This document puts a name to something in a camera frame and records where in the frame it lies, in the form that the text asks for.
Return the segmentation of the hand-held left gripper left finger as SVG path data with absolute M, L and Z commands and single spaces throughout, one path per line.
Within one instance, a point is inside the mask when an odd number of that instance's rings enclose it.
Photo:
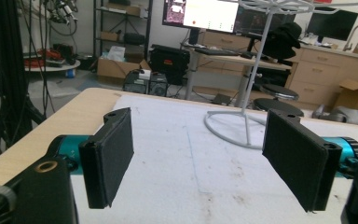
M 131 109 L 103 116 L 103 126 L 79 145 L 89 208 L 111 206 L 134 154 Z

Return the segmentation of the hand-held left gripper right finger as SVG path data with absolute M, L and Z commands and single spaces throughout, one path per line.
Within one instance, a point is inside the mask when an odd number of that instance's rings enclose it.
M 307 212 L 326 209 L 342 147 L 280 110 L 268 112 L 262 154 Z

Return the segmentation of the black round stool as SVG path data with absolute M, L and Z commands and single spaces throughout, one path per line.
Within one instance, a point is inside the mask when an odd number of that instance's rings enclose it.
M 304 116 L 304 113 L 299 108 L 279 100 L 268 99 L 268 98 L 258 98 L 253 100 L 253 108 L 263 111 L 269 111 L 270 109 L 277 109 L 296 116 L 300 116 L 300 117 Z
M 299 95 L 295 91 L 273 84 L 264 84 L 260 87 L 260 90 L 264 93 L 274 96 L 275 98 L 295 101 L 299 98 Z

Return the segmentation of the grey bag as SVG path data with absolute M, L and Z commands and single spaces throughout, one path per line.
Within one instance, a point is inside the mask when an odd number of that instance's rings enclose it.
M 312 112 L 313 119 L 324 119 L 358 125 L 358 109 L 337 106 L 330 113 L 324 112 L 324 105 Z

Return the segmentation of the white table mat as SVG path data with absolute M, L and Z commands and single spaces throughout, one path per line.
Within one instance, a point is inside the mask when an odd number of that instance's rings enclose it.
M 335 179 L 325 211 L 305 212 L 261 151 L 209 132 L 207 105 L 86 93 L 71 104 L 80 133 L 116 108 L 132 116 L 134 155 L 113 204 L 89 208 L 82 177 L 73 179 L 81 224 L 340 224 L 349 179 Z

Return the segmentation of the black equipment box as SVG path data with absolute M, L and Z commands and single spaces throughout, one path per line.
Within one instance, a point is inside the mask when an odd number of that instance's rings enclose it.
M 123 91 L 146 94 L 151 77 L 151 71 L 146 69 L 135 69 L 130 71 L 123 84 Z
M 168 80 L 164 74 L 156 74 L 150 78 L 149 94 L 165 97 L 168 89 Z

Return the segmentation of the wooden drawer cabinet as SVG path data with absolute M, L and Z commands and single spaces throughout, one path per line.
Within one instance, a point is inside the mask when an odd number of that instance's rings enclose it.
M 339 84 L 346 79 L 358 81 L 358 54 L 321 47 L 303 46 L 294 59 L 289 88 L 306 105 L 333 106 Z

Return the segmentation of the open cardboard box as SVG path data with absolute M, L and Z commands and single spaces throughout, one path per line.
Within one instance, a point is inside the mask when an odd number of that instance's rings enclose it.
M 136 69 L 150 70 L 150 66 L 145 60 L 139 63 L 128 63 L 100 58 L 97 64 L 97 75 L 124 78 L 130 71 Z

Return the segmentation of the black hard case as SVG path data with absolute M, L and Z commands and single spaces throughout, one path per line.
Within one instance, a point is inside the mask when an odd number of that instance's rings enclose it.
M 190 54 L 187 50 L 153 45 L 149 65 L 153 71 L 164 74 L 169 84 L 182 85 L 188 68 Z

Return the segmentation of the wooden standing desk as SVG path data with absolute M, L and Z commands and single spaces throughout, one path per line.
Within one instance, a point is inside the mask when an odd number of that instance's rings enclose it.
M 258 61 L 256 58 L 245 59 L 241 56 L 205 55 L 198 52 L 198 48 L 184 44 L 183 48 L 189 51 L 190 62 L 186 72 L 185 99 L 190 100 L 194 87 L 204 88 L 206 91 L 218 93 L 233 93 L 236 99 L 234 106 L 242 107 L 245 98 L 249 98 L 247 92 L 252 78 L 253 69 L 256 67 L 275 71 L 290 71 L 291 66 Z

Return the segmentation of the black keyboard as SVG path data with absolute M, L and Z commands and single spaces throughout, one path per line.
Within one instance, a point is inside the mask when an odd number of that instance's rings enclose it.
M 233 52 L 230 50 L 222 50 L 222 49 L 202 49 L 202 48 L 197 48 L 194 49 L 197 53 L 201 53 L 201 54 L 205 54 L 205 55 L 210 55 L 210 56 L 240 56 L 239 53 L 237 52 Z

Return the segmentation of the dark computer monitor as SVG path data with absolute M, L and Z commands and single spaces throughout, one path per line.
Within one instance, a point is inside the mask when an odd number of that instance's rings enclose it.
M 238 7 L 234 23 L 234 34 L 247 35 L 249 33 L 262 35 L 266 26 L 268 15 L 264 12 Z M 269 26 L 274 30 L 287 22 L 293 22 L 295 15 L 274 14 Z
M 308 33 L 346 41 L 358 18 L 358 13 L 339 10 L 333 14 L 313 13 L 307 28 Z

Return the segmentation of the black metal shelf rack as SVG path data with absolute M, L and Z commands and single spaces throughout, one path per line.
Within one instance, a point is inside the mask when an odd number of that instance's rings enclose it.
M 148 55 L 153 0 L 93 0 L 93 55 L 111 46 Z

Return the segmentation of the lit computer monitor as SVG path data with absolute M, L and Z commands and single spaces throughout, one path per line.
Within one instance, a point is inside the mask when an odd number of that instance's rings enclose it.
M 236 0 L 165 0 L 162 24 L 232 33 L 238 7 Z

